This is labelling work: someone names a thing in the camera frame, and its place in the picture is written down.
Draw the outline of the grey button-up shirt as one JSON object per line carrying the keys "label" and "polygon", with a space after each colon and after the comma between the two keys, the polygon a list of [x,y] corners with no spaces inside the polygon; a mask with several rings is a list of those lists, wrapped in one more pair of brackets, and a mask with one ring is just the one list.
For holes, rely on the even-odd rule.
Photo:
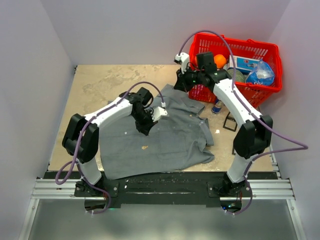
{"label": "grey button-up shirt", "polygon": [[152,106],[164,100],[168,116],[162,117],[148,136],[137,131],[131,116],[102,130],[100,158],[108,179],[184,170],[214,160],[206,148],[214,145],[208,119],[199,116],[204,104],[169,84],[161,93]]}

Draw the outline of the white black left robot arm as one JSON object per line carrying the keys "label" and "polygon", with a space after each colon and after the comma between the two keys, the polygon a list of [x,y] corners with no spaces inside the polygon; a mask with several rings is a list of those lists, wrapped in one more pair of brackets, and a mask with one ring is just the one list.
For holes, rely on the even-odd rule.
{"label": "white black left robot arm", "polygon": [[154,97],[144,87],[137,92],[121,93],[108,105],[86,115],[74,114],[67,125],[62,146],[72,156],[69,165],[81,174],[79,188],[92,196],[106,195],[104,177],[99,171],[96,155],[101,146],[102,130],[117,121],[133,117],[137,131],[145,136],[166,115],[166,103],[151,107]]}

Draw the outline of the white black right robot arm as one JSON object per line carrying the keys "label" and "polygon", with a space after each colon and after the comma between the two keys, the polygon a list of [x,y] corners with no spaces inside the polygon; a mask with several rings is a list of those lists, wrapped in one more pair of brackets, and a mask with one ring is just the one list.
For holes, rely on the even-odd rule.
{"label": "white black right robot arm", "polygon": [[174,89],[189,92],[196,85],[207,87],[232,114],[239,130],[233,140],[235,156],[222,182],[214,188],[220,196],[235,196],[246,184],[246,177],[254,157],[270,146],[273,126],[270,116],[262,115],[244,98],[225,69],[217,68],[212,52],[199,53],[197,66],[191,68],[190,56],[178,53],[174,62],[180,65],[176,72]]}

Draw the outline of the blue silver drink can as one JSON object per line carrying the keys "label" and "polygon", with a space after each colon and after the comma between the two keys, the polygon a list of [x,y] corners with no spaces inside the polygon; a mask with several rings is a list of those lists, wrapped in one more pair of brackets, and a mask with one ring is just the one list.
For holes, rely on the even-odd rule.
{"label": "blue silver drink can", "polygon": [[219,114],[223,106],[223,102],[220,99],[216,98],[214,106],[211,109],[212,113]]}

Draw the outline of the orange fruit right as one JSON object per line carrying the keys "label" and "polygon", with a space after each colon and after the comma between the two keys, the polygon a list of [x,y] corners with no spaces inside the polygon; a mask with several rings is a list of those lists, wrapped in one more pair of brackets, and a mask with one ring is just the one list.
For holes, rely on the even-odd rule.
{"label": "orange fruit right", "polygon": [[222,54],[217,54],[213,58],[218,69],[222,69],[227,64],[227,59]]}

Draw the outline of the green melon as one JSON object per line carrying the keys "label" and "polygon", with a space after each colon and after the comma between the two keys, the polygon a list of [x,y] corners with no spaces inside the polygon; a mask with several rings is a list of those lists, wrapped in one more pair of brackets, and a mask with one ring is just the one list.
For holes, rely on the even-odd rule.
{"label": "green melon", "polygon": [[242,72],[240,72],[238,69],[235,70],[235,77],[234,77],[233,68],[228,69],[227,73],[232,77],[232,79],[235,79],[235,82],[239,82],[239,83],[246,82],[246,76]]}

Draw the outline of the white blue light bulb box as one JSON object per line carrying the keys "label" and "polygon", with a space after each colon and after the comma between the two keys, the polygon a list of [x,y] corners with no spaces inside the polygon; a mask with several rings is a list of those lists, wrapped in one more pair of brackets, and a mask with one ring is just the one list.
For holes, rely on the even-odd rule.
{"label": "white blue light bulb box", "polygon": [[232,61],[232,57],[229,57],[226,69],[229,70],[235,68],[245,75],[248,75],[259,63],[259,60],[248,57],[234,55],[233,58],[234,62]]}

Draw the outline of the red plastic shopping basket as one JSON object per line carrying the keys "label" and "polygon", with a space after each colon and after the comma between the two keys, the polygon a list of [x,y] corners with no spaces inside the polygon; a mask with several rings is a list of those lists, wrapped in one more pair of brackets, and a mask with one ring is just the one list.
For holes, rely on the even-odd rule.
{"label": "red plastic shopping basket", "polygon": [[[235,85],[248,102],[254,107],[259,107],[272,94],[278,93],[283,86],[283,66],[279,48],[276,44],[255,41],[252,39],[240,40],[226,38],[233,55],[250,59],[263,60],[268,63],[275,74],[270,86],[253,85],[251,83],[236,82]],[[229,58],[230,52],[224,42],[216,35],[209,33],[197,33],[189,49],[191,68],[197,65],[196,55],[202,52],[213,52],[214,55],[223,55]]]}

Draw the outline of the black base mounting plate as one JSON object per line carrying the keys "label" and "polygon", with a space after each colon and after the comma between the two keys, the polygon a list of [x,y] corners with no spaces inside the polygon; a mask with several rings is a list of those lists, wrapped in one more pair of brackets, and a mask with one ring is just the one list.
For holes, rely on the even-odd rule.
{"label": "black base mounting plate", "polygon": [[148,173],[109,180],[102,179],[101,189],[90,188],[73,172],[64,184],[57,185],[55,172],[47,172],[48,181],[56,192],[70,189],[68,197],[83,199],[86,211],[101,210],[107,200],[110,208],[122,205],[203,205],[207,208],[240,210],[242,200],[250,197],[245,185],[240,183],[227,194],[223,193],[223,172],[172,172]]}

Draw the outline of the blue plastic bag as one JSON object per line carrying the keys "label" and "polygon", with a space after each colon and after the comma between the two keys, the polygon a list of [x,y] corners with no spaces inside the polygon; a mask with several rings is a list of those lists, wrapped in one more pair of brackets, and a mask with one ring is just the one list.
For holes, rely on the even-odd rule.
{"label": "blue plastic bag", "polygon": [[270,86],[274,83],[275,73],[263,60],[260,60],[248,74],[245,82],[247,84]]}

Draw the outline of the black rectangular frame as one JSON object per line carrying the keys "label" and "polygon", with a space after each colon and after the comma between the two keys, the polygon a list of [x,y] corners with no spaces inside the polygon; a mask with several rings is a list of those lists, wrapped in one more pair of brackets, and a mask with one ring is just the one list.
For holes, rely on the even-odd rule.
{"label": "black rectangular frame", "polygon": [[237,124],[234,116],[230,112],[228,112],[228,114],[226,115],[222,127],[224,129],[232,131],[232,132],[237,131],[238,124]]}

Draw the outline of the aluminium frame rail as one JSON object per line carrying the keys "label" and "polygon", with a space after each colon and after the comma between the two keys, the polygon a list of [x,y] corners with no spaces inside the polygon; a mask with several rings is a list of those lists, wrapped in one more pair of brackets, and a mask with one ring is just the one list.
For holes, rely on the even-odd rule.
{"label": "aluminium frame rail", "polygon": [[28,240],[40,200],[74,199],[77,179],[69,179],[64,184],[56,184],[54,179],[37,179],[31,193],[30,202],[22,225],[19,240]]}

